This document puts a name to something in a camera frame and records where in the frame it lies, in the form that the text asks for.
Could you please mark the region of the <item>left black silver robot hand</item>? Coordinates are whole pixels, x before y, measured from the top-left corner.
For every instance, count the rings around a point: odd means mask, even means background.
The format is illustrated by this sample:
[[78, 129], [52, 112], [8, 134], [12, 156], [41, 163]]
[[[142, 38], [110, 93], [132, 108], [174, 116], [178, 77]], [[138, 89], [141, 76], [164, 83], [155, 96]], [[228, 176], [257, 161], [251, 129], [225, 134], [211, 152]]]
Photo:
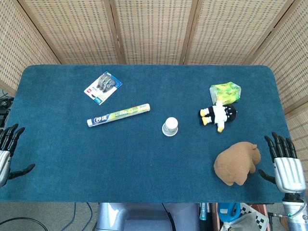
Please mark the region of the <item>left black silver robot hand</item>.
[[11, 172], [11, 162], [17, 147], [20, 135], [24, 132], [25, 127], [18, 130], [18, 124], [0, 130], [0, 187], [3, 187], [8, 180], [28, 174], [35, 164], [30, 164], [27, 168]]

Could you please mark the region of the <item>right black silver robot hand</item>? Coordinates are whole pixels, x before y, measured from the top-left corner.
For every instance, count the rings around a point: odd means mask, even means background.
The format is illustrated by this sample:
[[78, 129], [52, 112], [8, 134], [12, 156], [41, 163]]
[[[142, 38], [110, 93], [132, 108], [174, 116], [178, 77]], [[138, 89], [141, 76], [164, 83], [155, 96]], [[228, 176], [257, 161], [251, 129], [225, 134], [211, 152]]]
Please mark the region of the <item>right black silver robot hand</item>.
[[275, 184], [282, 193], [302, 193], [306, 190], [303, 166], [290, 138], [272, 132], [273, 138], [264, 136], [274, 168], [274, 176], [259, 169], [260, 176]]

